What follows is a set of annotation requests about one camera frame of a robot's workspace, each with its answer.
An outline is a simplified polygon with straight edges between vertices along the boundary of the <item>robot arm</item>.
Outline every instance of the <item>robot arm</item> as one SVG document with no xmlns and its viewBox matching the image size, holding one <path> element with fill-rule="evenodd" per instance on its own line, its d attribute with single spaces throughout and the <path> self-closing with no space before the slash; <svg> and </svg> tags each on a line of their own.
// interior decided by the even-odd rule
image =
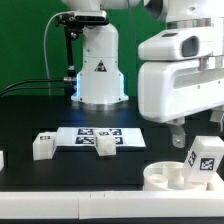
<svg viewBox="0 0 224 224">
<path fill-rule="evenodd" d="M 185 145 L 185 116 L 213 109 L 211 121 L 223 122 L 223 4 L 221 0 L 144 0 L 151 16 L 175 28 L 139 46 L 139 57 L 152 61 L 139 71 L 139 110 L 147 120 L 166 122 L 177 147 Z"/>
<path fill-rule="evenodd" d="M 83 34 L 83 67 L 76 75 L 73 105 L 89 110 L 113 110 L 128 101 L 118 68 L 118 31 L 104 9 L 125 9 L 140 0 L 62 0 L 73 10 L 58 17 L 72 40 Z"/>
</svg>

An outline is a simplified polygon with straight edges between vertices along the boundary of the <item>green wall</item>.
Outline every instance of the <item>green wall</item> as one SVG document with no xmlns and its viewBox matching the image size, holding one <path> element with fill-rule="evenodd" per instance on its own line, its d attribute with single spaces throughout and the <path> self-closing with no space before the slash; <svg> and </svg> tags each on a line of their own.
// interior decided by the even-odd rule
<svg viewBox="0 0 224 224">
<path fill-rule="evenodd" d="M 46 78 L 43 35 L 48 20 L 55 13 L 67 11 L 60 0 L 0 0 L 0 90 L 26 79 Z M 165 28 L 154 21 L 142 3 L 132 9 L 136 41 L 128 10 L 109 10 L 110 22 L 119 31 L 119 68 L 125 75 L 126 93 L 136 95 L 137 70 L 143 63 L 137 59 L 136 46 Z M 51 25 L 47 42 L 52 78 L 66 75 L 66 51 L 63 28 Z M 82 40 L 74 42 L 76 69 L 82 66 Z M 48 94 L 47 91 L 23 91 L 16 94 Z"/>
</svg>

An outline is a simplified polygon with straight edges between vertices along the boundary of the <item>black tabletop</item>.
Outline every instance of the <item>black tabletop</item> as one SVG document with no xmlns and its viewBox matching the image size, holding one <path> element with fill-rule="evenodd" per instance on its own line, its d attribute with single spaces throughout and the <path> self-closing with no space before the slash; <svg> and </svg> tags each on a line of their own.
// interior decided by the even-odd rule
<svg viewBox="0 0 224 224">
<path fill-rule="evenodd" d="M 222 137 L 218 126 L 209 122 L 210 115 L 210 111 L 205 111 L 186 118 L 184 128 L 188 144 L 184 149 L 177 149 L 172 145 L 166 124 L 141 117 L 135 97 L 130 98 L 128 107 L 105 112 L 74 108 L 63 96 L 3 97 L 0 99 L 0 150 L 4 152 L 5 167 L 0 172 L 0 191 L 142 190 L 143 170 L 149 164 L 184 162 L 195 136 Z M 36 136 L 40 132 L 56 131 L 59 127 L 140 128 L 146 147 L 118 147 L 116 156 L 112 157 L 99 157 L 94 147 L 58 147 L 53 160 L 33 161 L 32 142 Z M 224 177 L 223 162 L 218 173 Z M 74 220 L 64 220 L 63 223 L 70 221 L 74 223 Z M 76 223 L 191 221 L 189 218 L 111 219 L 76 220 Z M 221 223 L 223 219 L 197 218 L 192 222 L 202 221 Z M 62 223 L 62 220 L 52 220 L 52 223 Z"/>
</svg>

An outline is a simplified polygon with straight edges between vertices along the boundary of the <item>white plastic part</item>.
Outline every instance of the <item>white plastic part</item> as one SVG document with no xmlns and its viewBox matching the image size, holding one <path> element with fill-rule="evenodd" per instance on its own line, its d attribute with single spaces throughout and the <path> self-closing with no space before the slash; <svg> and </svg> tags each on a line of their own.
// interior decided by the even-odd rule
<svg viewBox="0 0 224 224">
<path fill-rule="evenodd" d="M 126 9 L 127 0 L 61 0 L 72 10 Z M 136 6 L 140 0 L 129 0 L 130 6 Z"/>
<path fill-rule="evenodd" d="M 224 155 L 224 142 L 219 137 L 197 136 L 183 166 L 189 182 L 209 182 Z"/>
<path fill-rule="evenodd" d="M 222 7 L 222 0 L 169 0 L 166 22 L 223 17 Z"/>
<path fill-rule="evenodd" d="M 111 24 L 84 29 L 83 68 L 72 100 L 86 104 L 114 104 L 128 100 L 118 69 L 118 32 Z"/>
<path fill-rule="evenodd" d="M 212 180 L 208 183 L 207 190 L 224 192 L 224 182 L 217 173 L 215 173 Z"/>
<path fill-rule="evenodd" d="M 161 174 L 152 174 L 147 177 L 145 191 L 166 191 L 168 189 L 168 179 Z"/>
<path fill-rule="evenodd" d="M 56 132 L 40 133 L 33 142 L 33 160 L 52 159 Z"/>
<path fill-rule="evenodd" d="M 191 37 L 197 38 L 198 53 L 195 56 L 184 57 L 183 42 Z M 142 60 L 154 61 L 176 61 L 204 57 L 213 53 L 215 37 L 212 27 L 164 30 L 140 44 L 138 54 Z"/>
<path fill-rule="evenodd" d="M 224 55 L 224 20 L 223 18 L 213 18 L 214 27 L 214 49 L 212 56 Z"/>
<path fill-rule="evenodd" d="M 206 190 L 207 182 L 191 183 L 182 175 L 183 163 L 158 162 L 147 166 L 143 172 L 144 191 Z"/>
<path fill-rule="evenodd" d="M 0 171 L 4 167 L 4 157 L 3 157 L 3 151 L 0 151 Z"/>
<path fill-rule="evenodd" d="M 0 219 L 223 217 L 223 190 L 0 192 Z"/>
<path fill-rule="evenodd" d="M 199 65 L 197 59 L 146 62 L 138 76 L 141 115 L 163 123 L 224 105 L 223 69 L 199 71 Z"/>
<path fill-rule="evenodd" d="M 109 129 L 93 130 L 94 146 L 99 156 L 116 155 L 116 140 Z"/>
</svg>

